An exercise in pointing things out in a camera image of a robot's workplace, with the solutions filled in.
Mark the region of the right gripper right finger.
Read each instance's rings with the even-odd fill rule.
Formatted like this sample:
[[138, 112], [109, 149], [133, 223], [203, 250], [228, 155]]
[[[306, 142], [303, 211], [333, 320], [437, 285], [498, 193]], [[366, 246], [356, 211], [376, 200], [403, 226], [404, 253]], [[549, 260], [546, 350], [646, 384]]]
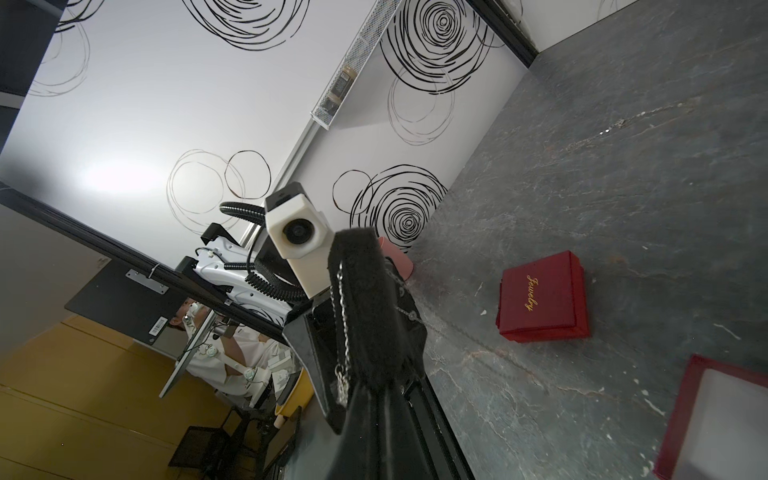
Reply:
[[438, 479], [435, 453], [441, 453], [433, 415], [424, 394], [404, 396], [389, 383], [383, 397], [383, 478]]

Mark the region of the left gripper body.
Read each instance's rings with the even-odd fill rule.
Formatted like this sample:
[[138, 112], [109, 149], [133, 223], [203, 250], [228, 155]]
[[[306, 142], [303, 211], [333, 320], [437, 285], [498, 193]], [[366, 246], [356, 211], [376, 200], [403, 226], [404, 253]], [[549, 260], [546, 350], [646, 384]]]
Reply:
[[326, 422], [339, 435], [346, 408], [337, 399], [337, 332], [332, 306], [304, 305], [292, 310], [286, 317], [283, 337], [307, 370]]

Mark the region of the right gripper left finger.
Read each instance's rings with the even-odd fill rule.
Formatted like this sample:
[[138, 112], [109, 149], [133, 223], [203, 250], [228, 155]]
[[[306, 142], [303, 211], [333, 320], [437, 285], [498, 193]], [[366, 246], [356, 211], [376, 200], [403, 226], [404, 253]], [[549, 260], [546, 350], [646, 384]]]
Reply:
[[353, 395], [340, 444], [339, 479], [382, 479], [382, 398], [367, 387]]

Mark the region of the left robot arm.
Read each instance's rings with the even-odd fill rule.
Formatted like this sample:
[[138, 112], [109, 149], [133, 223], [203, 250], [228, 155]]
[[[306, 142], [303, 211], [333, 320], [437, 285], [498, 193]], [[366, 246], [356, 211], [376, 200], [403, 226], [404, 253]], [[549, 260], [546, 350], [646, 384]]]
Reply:
[[192, 264], [201, 285], [253, 315], [266, 315], [270, 326], [283, 329], [297, 323], [300, 328], [282, 344], [261, 327], [240, 324], [229, 337], [197, 342], [189, 371], [225, 394], [252, 400], [260, 398], [269, 382], [282, 394], [294, 373], [306, 372], [327, 422], [339, 433], [345, 411], [329, 390], [330, 360], [336, 353], [327, 268], [333, 230], [305, 195], [270, 210], [238, 202], [220, 208], [265, 227], [298, 283], [284, 282], [251, 252], [220, 234]]

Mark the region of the left red jewelry box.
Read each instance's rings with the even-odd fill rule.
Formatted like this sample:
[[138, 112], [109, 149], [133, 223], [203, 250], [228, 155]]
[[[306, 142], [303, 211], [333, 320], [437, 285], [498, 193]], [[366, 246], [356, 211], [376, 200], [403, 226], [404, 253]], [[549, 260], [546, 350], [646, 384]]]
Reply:
[[589, 337], [579, 258], [566, 250], [505, 270], [495, 324], [501, 336], [518, 343]]

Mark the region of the red jewelry box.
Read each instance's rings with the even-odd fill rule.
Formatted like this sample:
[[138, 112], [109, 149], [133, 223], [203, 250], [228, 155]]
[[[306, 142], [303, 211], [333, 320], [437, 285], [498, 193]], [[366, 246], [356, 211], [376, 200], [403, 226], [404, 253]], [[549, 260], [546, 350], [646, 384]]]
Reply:
[[767, 376], [690, 358], [653, 474], [659, 479], [765, 479]]
[[566, 250], [505, 270], [495, 324], [501, 336], [518, 343], [589, 337], [579, 258]]

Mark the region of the middle red jewelry box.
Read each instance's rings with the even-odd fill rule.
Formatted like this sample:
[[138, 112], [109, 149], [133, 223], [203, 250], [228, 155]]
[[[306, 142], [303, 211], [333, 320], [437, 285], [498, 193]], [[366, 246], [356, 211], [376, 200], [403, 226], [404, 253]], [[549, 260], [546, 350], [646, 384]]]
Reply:
[[659, 479], [765, 479], [767, 376], [690, 358], [653, 474]]

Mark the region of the person behind workstation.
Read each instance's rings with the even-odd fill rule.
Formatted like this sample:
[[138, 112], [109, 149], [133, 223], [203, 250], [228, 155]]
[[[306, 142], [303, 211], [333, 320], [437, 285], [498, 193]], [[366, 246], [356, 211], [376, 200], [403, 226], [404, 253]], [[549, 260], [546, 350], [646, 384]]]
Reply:
[[246, 326], [237, 327], [230, 337], [205, 335], [193, 350], [186, 370], [224, 394], [248, 398], [258, 385], [257, 380], [248, 379], [235, 364], [254, 373], [268, 372], [269, 378], [277, 382], [277, 392], [287, 385], [291, 375], [301, 370], [289, 347]]

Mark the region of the pink plastic cup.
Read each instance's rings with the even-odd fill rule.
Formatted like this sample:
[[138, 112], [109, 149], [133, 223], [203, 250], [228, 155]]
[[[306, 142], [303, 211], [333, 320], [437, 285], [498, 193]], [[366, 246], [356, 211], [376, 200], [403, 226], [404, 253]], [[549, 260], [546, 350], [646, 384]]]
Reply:
[[379, 237], [378, 241], [383, 255], [392, 261], [400, 277], [403, 280], [408, 280], [414, 271], [413, 262], [386, 237]]

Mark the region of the dark bottle in shelf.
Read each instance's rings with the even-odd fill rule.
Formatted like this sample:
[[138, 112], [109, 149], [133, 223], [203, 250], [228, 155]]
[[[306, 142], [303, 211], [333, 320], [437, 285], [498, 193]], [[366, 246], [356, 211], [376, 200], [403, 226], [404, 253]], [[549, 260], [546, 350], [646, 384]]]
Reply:
[[349, 66], [344, 66], [336, 76], [335, 80], [331, 83], [330, 90], [326, 93], [323, 102], [321, 103], [321, 109], [333, 117], [340, 108], [356, 78], [357, 72]]

